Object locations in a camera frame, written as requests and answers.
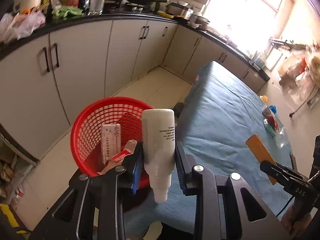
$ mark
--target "cable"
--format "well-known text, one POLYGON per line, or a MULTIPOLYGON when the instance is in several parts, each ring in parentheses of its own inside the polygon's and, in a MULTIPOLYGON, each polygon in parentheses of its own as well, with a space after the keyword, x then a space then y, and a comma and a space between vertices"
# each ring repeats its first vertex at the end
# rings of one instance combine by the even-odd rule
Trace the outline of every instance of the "cable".
POLYGON ((291 200, 293 199, 293 196, 289 199, 289 201, 284 205, 283 209, 280 210, 280 212, 277 214, 276 217, 278 217, 284 210, 285 208, 289 205, 289 203, 291 202, 291 200))
POLYGON ((316 96, 318 96, 319 92, 320 92, 320 88, 318 88, 318 91, 315 93, 315 95, 308 100, 307 105, 309 105, 310 102, 311 102, 316 96))
POLYGON ((289 114, 289 117, 292 118, 292 116, 298 112, 298 110, 308 101, 309 97, 312 95, 313 91, 315 90, 316 88, 316 85, 313 86, 313 89, 311 90, 311 93, 309 94, 309 96, 307 97, 306 100, 304 100, 304 102, 292 113, 289 114))

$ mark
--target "green vegetable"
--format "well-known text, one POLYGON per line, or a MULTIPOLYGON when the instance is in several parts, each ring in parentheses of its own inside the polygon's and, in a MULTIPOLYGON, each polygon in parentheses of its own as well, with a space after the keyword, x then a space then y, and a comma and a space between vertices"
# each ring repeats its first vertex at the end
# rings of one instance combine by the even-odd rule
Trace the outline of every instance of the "green vegetable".
POLYGON ((82 9, 73 6, 61 6, 58 9, 52 11, 54 18, 65 18, 68 15, 76 16, 76 15, 83 15, 82 9))

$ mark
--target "white plastic bottle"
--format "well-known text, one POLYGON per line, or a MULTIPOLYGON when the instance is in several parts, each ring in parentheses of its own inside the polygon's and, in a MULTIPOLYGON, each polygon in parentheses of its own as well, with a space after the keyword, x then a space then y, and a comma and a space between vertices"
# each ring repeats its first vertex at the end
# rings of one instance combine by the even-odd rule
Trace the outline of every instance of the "white plastic bottle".
POLYGON ((167 200, 174 170, 174 112, 149 109, 142 112, 144 168, 149 175, 155 201, 167 200))

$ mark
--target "kitchen counter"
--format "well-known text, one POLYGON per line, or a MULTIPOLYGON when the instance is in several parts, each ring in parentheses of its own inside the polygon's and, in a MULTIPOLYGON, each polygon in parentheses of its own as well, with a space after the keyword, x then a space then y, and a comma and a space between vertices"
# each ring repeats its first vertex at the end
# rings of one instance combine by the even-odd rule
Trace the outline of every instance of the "kitchen counter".
MULTIPOLYGON (((165 22, 172 22, 172 23, 179 24, 177 21, 164 18, 157 14, 137 13, 137 12, 114 12, 114 13, 102 14, 97 16, 79 16, 79 17, 68 18, 65 20, 52 20, 52 22, 46 23, 42 25, 40 28, 34 30, 34 32, 29 37, 0 46, 0 60, 2 60, 4 57, 9 55, 11 52, 21 47, 22 45, 32 41, 35 38, 48 34, 50 32, 54 32, 62 28, 66 28, 66 27, 70 27, 70 26, 78 25, 82 23, 104 21, 104 20, 120 20, 120 19, 138 19, 138 20, 142 19, 142 20, 153 20, 153 21, 165 21, 165 22)), ((249 57, 247 57, 240 50, 226 44, 226 41, 221 39, 219 36, 215 35, 214 33, 209 33, 209 32, 204 32, 198 29, 194 29, 186 24, 181 24, 181 25, 219 44, 220 46, 228 50, 230 53, 233 53, 239 59, 245 62, 248 65, 248 67, 254 70, 266 82, 269 81, 270 79, 269 76, 263 70, 257 70, 250 62, 249 57)))

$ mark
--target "plastic bag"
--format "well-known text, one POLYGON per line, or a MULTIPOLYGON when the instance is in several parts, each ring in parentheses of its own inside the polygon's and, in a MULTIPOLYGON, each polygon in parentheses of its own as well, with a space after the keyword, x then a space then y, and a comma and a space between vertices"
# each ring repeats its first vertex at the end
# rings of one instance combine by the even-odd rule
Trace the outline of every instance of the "plastic bag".
POLYGON ((8 43, 11 40, 28 37, 45 23, 45 16, 41 11, 27 15, 18 14, 15 17, 9 15, 5 14, 0 22, 0 42, 8 43))
POLYGON ((296 84, 299 88, 301 101, 304 101, 310 95, 315 85, 309 71, 305 71, 297 76, 296 84))
POLYGON ((28 14, 26 19, 18 27, 17 40, 29 37, 41 24, 45 23, 45 16, 41 11, 28 14))
POLYGON ((317 85, 320 85, 320 52, 311 53, 307 57, 306 63, 310 71, 312 80, 317 85))
POLYGON ((290 78, 296 78, 300 73, 300 65, 302 64, 302 60, 297 61, 295 64, 290 65, 287 70, 287 75, 290 78))
POLYGON ((5 13, 0 21, 0 40, 2 41, 1 37, 3 37, 4 33, 8 29, 13 16, 10 13, 5 13))
POLYGON ((280 78, 287 75, 291 78, 296 78, 299 75, 300 64, 305 56, 306 53, 304 51, 292 52, 277 69, 280 78))

